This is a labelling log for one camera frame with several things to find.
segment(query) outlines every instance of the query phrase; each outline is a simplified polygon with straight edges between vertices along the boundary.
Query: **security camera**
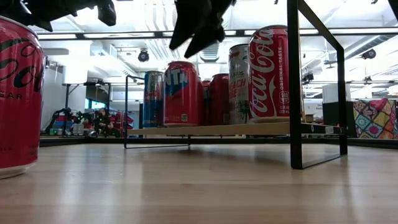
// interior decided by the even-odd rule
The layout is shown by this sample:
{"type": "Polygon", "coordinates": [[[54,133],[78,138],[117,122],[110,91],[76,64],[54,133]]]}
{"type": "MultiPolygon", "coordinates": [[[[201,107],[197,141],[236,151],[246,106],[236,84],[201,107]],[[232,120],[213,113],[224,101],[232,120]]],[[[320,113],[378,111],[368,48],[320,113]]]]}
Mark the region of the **security camera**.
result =
{"type": "Polygon", "coordinates": [[[376,51],[371,49],[361,55],[363,59],[374,59],[376,57],[376,51]]]}
{"type": "Polygon", "coordinates": [[[138,55],[138,61],[140,62],[147,62],[149,60],[149,54],[148,51],[145,49],[142,49],[141,52],[138,55]]]}

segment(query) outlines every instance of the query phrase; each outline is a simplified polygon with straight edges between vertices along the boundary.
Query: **wooden floor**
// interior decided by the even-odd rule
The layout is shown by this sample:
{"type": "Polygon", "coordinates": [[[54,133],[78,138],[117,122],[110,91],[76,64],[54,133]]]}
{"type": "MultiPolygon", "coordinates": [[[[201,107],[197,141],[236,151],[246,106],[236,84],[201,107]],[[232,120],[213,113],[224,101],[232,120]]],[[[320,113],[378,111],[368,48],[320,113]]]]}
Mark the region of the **wooden floor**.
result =
{"type": "Polygon", "coordinates": [[[192,149],[42,148],[27,174],[0,180],[0,223],[398,223],[398,151],[350,147],[301,171],[283,145],[192,149]]]}

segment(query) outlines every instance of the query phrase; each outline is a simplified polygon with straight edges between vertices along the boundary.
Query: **silver can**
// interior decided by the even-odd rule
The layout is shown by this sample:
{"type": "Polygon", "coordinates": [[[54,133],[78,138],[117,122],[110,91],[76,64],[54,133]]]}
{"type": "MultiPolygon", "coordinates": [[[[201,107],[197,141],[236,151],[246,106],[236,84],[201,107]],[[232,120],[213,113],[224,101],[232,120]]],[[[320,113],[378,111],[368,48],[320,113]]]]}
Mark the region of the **silver can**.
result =
{"type": "Polygon", "coordinates": [[[231,124],[249,120],[248,44],[229,50],[229,115],[231,124]]]}

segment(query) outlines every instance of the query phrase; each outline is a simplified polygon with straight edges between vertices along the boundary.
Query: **blue and red can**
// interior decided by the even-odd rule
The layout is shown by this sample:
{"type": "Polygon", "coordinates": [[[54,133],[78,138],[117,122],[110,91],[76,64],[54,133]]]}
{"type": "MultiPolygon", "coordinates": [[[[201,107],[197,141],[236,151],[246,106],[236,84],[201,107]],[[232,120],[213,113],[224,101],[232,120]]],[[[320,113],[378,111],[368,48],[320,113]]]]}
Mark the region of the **blue and red can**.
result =
{"type": "Polygon", "coordinates": [[[145,73],[143,128],[163,126],[163,78],[163,72],[145,73]]]}
{"type": "Polygon", "coordinates": [[[192,63],[169,63],[164,77],[164,126],[200,124],[203,92],[199,88],[203,86],[192,63]]]}

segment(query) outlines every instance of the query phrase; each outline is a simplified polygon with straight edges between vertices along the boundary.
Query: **shelf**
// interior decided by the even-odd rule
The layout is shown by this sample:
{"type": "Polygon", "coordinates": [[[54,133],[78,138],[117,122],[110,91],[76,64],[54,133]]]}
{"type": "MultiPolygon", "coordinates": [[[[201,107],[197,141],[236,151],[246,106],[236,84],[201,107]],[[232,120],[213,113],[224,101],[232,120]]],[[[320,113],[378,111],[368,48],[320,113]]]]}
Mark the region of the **shelf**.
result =
{"type": "MultiPolygon", "coordinates": [[[[234,124],[218,126],[196,126],[181,128],[151,128],[128,130],[128,134],[155,134],[155,135],[194,135],[194,136],[219,136],[219,135],[286,135],[290,133],[289,123],[261,123],[261,124],[234,124]]],[[[343,134],[339,127],[319,124],[302,123],[303,134],[343,134]]]]}

